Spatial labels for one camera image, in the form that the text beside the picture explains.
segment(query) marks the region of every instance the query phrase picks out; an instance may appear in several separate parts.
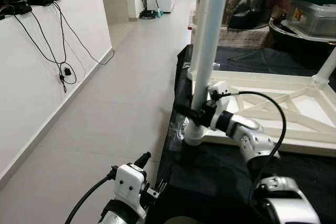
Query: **vertical white pole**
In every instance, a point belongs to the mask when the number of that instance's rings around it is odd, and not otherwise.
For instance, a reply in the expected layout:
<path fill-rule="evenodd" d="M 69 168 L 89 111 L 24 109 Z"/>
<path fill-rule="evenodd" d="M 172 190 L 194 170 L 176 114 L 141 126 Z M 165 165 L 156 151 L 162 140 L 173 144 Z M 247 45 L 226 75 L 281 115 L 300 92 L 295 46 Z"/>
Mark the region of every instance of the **vertical white pole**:
<path fill-rule="evenodd" d="M 197 27 L 196 27 L 196 39 L 193 46 L 193 54 L 191 57 L 191 66 L 188 69 L 188 78 L 193 80 L 193 75 L 196 74 L 198 59 L 200 58 L 200 50 L 202 48 L 203 36 L 204 36 L 204 14 L 205 10 L 208 9 L 209 1 L 208 0 L 200 0 L 199 7 L 197 8 Z"/>
<path fill-rule="evenodd" d="M 226 0 L 203 0 L 204 9 L 201 9 L 203 30 L 201 30 L 201 48 L 197 64 L 195 91 L 192 109 L 198 111 L 207 99 L 207 89 L 216 57 L 219 38 L 219 28 L 222 24 Z M 184 139 L 189 145 L 199 145 L 202 142 L 204 127 L 196 126 L 190 121 Z"/>
<path fill-rule="evenodd" d="M 328 83 L 329 77 L 336 68 L 336 47 L 327 58 L 320 71 L 313 76 L 313 79 L 320 83 Z"/>

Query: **broom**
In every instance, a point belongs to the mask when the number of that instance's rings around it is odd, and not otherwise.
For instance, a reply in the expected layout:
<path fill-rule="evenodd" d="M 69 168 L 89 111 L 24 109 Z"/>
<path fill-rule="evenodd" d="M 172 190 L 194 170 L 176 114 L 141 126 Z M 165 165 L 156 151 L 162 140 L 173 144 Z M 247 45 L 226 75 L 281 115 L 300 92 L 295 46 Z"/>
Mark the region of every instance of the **broom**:
<path fill-rule="evenodd" d="M 161 16 L 163 15 L 163 11 L 160 10 L 160 8 L 159 8 L 158 0 L 155 0 L 155 2 L 156 2 L 156 5 L 157 5 L 157 11 L 158 11 L 157 14 L 156 14 L 156 17 L 161 18 Z"/>

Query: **white pvc pipe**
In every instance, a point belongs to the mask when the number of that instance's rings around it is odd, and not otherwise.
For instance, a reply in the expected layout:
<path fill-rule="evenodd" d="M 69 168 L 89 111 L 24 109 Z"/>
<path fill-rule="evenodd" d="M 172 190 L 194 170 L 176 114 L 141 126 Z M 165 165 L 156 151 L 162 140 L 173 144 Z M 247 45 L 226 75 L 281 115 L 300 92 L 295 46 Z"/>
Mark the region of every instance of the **white pvc pipe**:
<path fill-rule="evenodd" d="M 313 79 L 320 83 L 328 83 L 329 77 L 336 68 L 336 47 L 327 58 L 320 71 L 313 76 Z"/>
<path fill-rule="evenodd" d="M 207 89 L 213 70 L 216 57 L 219 29 L 222 24 L 224 6 L 226 0 L 203 0 L 204 9 L 200 15 L 203 16 L 204 26 L 199 32 L 201 47 L 196 69 L 196 84 L 192 101 L 192 109 L 199 111 L 207 99 Z M 198 145 L 202 142 L 204 128 L 196 126 L 192 121 L 189 122 L 184 139 L 189 145 Z"/>
<path fill-rule="evenodd" d="M 200 58 L 200 51 L 202 48 L 203 36 L 204 36 L 204 13 L 208 9 L 209 1 L 200 0 L 199 6 L 197 8 L 197 26 L 196 26 L 196 39 L 193 46 L 193 53 L 191 57 L 191 66 L 188 69 L 188 78 L 193 80 L 193 75 L 197 71 L 198 59 Z"/>

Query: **black cloth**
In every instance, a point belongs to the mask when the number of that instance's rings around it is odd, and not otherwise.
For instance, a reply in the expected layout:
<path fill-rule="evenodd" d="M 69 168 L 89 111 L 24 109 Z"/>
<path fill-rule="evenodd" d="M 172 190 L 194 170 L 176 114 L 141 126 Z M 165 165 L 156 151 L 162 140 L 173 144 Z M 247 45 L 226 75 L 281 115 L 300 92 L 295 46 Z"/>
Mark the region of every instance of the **black cloth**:
<path fill-rule="evenodd" d="M 192 46 L 179 55 L 175 101 L 190 105 L 191 82 L 187 78 Z M 227 71 L 249 71 L 310 76 L 321 64 L 300 63 L 272 49 L 250 51 L 219 47 L 216 62 Z M 157 182 L 170 178 L 165 193 L 150 208 L 146 224 L 161 224 L 177 216 L 208 223 L 262 223 L 247 205 L 251 187 L 246 164 L 236 146 L 203 143 L 186 145 L 179 136 L 184 117 L 173 108 L 162 151 Z M 323 224 L 336 222 L 336 159 L 281 152 L 283 174 L 294 178 Z"/>

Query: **transparent container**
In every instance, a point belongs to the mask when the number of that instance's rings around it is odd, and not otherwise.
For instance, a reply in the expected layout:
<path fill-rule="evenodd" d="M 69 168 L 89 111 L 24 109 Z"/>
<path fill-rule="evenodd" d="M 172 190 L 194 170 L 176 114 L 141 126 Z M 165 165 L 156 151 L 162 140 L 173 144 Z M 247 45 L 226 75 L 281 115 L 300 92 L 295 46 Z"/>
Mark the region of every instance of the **transparent container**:
<path fill-rule="evenodd" d="M 292 0 L 283 24 L 306 39 L 335 41 L 336 5 L 320 6 Z"/>

